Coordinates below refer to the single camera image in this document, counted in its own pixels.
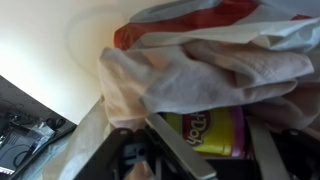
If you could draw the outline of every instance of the play-doh logo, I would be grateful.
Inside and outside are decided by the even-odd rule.
[[[203,144],[204,136],[212,126],[211,118],[210,111],[183,115],[183,139],[185,139],[192,147]]]

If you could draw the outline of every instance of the cloth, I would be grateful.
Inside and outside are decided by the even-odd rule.
[[[254,1],[236,0],[188,0],[146,9],[133,16],[127,25],[115,33],[114,39],[117,48],[122,50],[129,49],[129,51],[118,52],[118,50],[107,49],[104,51],[99,65],[105,66],[99,67],[103,87],[106,86],[104,84],[106,81],[114,79],[112,75],[104,70],[110,66],[106,62],[109,61],[109,58],[112,59],[113,66],[122,66],[117,68],[123,68],[123,71],[128,71],[127,76],[130,77],[132,86],[135,86],[135,90],[128,90],[130,93],[135,94],[134,98],[130,98],[130,94],[123,92],[123,89],[125,89],[123,85],[122,87],[116,84],[113,85],[112,89],[116,89],[117,94],[113,94],[115,91],[111,92],[106,87],[103,88],[103,94],[108,99],[116,96],[129,99],[125,100],[123,104],[118,104],[119,106],[113,109],[108,108],[108,106],[112,106],[113,100],[106,102],[106,112],[111,122],[116,126],[127,126],[136,129],[139,127],[139,123],[140,126],[141,124],[143,125],[142,118],[148,113],[159,111],[188,113],[212,107],[246,105],[244,106],[246,112],[263,118],[271,126],[274,126],[274,130],[283,128],[303,129],[309,125],[312,128],[320,129],[318,128],[319,112],[317,107],[319,105],[317,104],[318,93],[316,88],[320,79],[320,61],[318,60],[320,21],[317,18],[312,19],[308,16],[299,15],[298,12],[300,11],[282,11],[282,9],[264,4],[268,3],[262,2],[262,4],[259,4]],[[199,39],[203,40],[202,44],[199,41],[193,42]],[[204,41],[207,44],[220,42],[223,48],[219,49],[218,46],[220,45],[217,45],[214,46],[217,49],[211,48],[211,50],[208,50],[209,48]],[[240,44],[244,45],[242,47],[248,48],[247,53],[245,53],[246,51],[240,51],[239,54],[238,51],[234,52],[233,49],[226,48],[226,44],[228,44],[226,42],[238,44],[234,45],[235,47],[239,47]],[[308,63],[311,66],[306,69],[302,66],[294,68],[294,63],[279,61],[281,58],[278,61],[269,61],[264,57],[262,58],[262,55],[254,57],[254,50],[249,50],[252,47],[305,54],[309,58]],[[116,55],[117,53],[124,54],[123,57],[127,59],[123,59],[122,55]],[[241,59],[242,56],[247,56],[249,53],[252,53],[251,58],[255,58],[255,60],[247,61],[245,58]],[[237,57],[235,54],[238,54],[241,58],[238,61],[230,61],[232,57]],[[140,58],[138,63],[124,63],[127,60],[137,61],[136,58],[138,57]],[[189,68],[191,66],[190,59],[210,65],[211,74],[204,71],[203,69],[205,68],[203,67],[201,71],[193,72],[193,75],[191,75],[192,73],[186,73],[186,71],[192,72],[192,70],[195,71],[196,69],[195,65],[192,65],[194,69]],[[145,66],[145,61],[150,61],[151,63],[149,64],[154,66],[152,67],[153,73],[149,73],[152,68],[150,68],[151,65]],[[253,65],[253,69],[263,69],[259,73],[264,73],[269,77],[273,76],[273,71],[275,71],[277,78],[280,78],[277,80],[268,79],[270,80],[268,82],[268,80],[259,78],[261,76],[259,73],[250,74],[251,72],[243,67],[237,69],[239,67],[235,63],[240,64],[243,62]],[[283,64],[278,66],[270,62],[283,62]],[[282,69],[285,66],[291,66],[293,69],[291,71]],[[161,75],[161,73],[165,74],[163,71],[166,71],[167,76]],[[301,72],[301,74],[294,75],[297,71]],[[142,74],[148,78],[141,79]],[[204,79],[209,77],[203,78],[204,76],[210,76],[214,83],[208,83],[207,81],[209,80]],[[229,82],[227,84],[229,87],[224,86],[221,81]],[[219,86],[220,91],[213,90],[212,84]],[[201,86],[199,87],[201,93],[194,93],[196,91],[200,92],[199,89],[194,88],[195,86]],[[304,96],[306,92],[312,92],[312,97],[314,97],[309,98],[308,105],[307,103],[301,103],[301,100],[297,97]],[[195,103],[197,98],[202,98],[202,102]],[[132,114],[129,112],[131,108],[136,108]],[[274,113],[270,113],[267,108],[272,109]],[[114,109],[117,109],[118,112],[125,110],[126,113],[116,115]]]
[[[282,96],[296,88],[297,77],[314,71],[303,54],[204,40],[105,49],[99,69],[109,121],[133,129],[148,113],[192,113]]]

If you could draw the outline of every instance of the metal bar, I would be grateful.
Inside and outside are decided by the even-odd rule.
[[[290,180],[289,174],[264,122],[254,117],[248,117],[247,122],[262,179]]]
[[[216,171],[197,154],[159,115],[146,118],[147,124],[154,129],[179,159],[186,171],[199,180],[212,179]]]

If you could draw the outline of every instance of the black object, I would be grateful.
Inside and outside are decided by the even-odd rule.
[[[66,120],[63,118],[58,118],[58,119],[49,118],[46,120],[46,123],[52,130],[56,131],[66,123]]]
[[[66,135],[72,133],[76,129],[76,127],[77,126],[74,125],[73,123],[70,123],[70,124],[68,123],[68,128],[67,129],[65,129],[62,132],[57,133],[56,136],[54,136],[49,141],[47,141],[44,145],[42,145],[35,153],[30,154],[29,156],[27,155],[27,157],[23,160],[23,162],[17,168],[15,173],[13,173],[11,176],[6,176],[5,178],[1,178],[1,176],[0,176],[0,179],[1,180],[2,179],[15,180],[15,179],[19,178],[19,176],[22,173],[24,173],[26,168],[28,168],[28,165],[33,163],[50,144],[58,141],[59,139],[65,137]]]
[[[112,131],[75,180],[122,180],[134,164],[142,161],[148,163],[155,179],[196,179],[183,168],[183,162],[157,132],[147,127],[135,133],[125,128]],[[257,165],[251,160],[208,160],[208,163],[218,170],[218,179],[261,179]]]
[[[13,128],[4,138],[0,148],[0,171],[11,175],[16,171],[36,139],[27,137],[27,132]]]
[[[30,114],[26,115],[16,111],[8,111],[5,118],[9,119],[11,124],[23,128],[27,128],[26,125],[30,125],[32,127],[37,121],[37,119],[32,117]]]
[[[308,134],[289,129],[273,134],[288,171],[300,180],[320,180],[320,142]]]

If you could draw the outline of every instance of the crumpled fabric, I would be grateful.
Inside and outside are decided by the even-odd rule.
[[[132,129],[142,127],[150,113],[192,113],[281,97],[314,72],[304,54],[208,40],[107,48],[98,67],[109,121]]]
[[[297,88],[282,97],[246,105],[244,110],[268,122],[274,131],[295,128],[320,140],[320,49],[306,55],[314,72],[297,78]]]

